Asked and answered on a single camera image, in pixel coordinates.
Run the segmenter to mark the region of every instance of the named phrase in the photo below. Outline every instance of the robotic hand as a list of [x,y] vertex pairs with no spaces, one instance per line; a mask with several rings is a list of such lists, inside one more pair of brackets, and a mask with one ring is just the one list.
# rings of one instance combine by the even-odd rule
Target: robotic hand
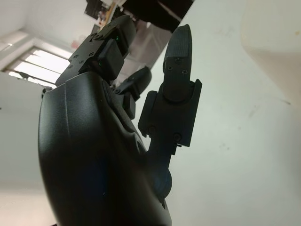
[[40,110],[40,169],[59,226],[170,226],[165,197],[177,146],[189,146],[202,84],[190,81],[188,25],[168,44],[164,82],[148,93],[138,128],[151,137],[146,151],[131,119],[151,80],[147,67],[116,89],[135,36],[122,16],[86,38],[46,92]]

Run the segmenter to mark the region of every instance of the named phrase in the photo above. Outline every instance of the screw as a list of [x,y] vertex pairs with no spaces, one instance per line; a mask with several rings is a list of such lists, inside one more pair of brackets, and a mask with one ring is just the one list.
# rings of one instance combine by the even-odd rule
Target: screw
[[150,133],[150,135],[155,134],[156,133],[156,127],[150,126],[149,127],[149,133]]
[[179,133],[174,134],[174,141],[179,142],[181,140],[181,135]]
[[102,34],[97,34],[94,36],[93,40],[100,40],[103,37]]
[[180,65],[182,63],[182,60],[180,58],[176,58],[174,61],[177,65]]

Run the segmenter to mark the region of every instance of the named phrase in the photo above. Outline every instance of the bright window light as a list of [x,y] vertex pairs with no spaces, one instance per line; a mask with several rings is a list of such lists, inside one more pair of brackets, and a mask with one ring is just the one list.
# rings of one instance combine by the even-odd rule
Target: bright window light
[[24,79],[20,72],[28,74],[28,81],[55,88],[56,80],[69,64],[62,57],[34,48],[6,68],[6,71],[20,79]]

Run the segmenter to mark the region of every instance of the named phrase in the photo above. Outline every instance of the black plastic casing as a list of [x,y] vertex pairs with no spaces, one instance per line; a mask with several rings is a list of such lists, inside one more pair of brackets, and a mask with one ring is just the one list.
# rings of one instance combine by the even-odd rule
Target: black plastic casing
[[87,72],[45,93],[39,159],[59,226],[170,226],[148,181],[145,148],[115,94]]

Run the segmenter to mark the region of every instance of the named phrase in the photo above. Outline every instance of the white ceiling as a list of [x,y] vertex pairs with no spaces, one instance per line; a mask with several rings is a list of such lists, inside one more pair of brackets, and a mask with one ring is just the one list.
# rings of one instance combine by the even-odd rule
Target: white ceiling
[[1,0],[0,36],[25,25],[30,2],[31,0]]
[[84,14],[86,0],[32,0],[24,30],[56,45],[70,47],[88,36],[96,20]]

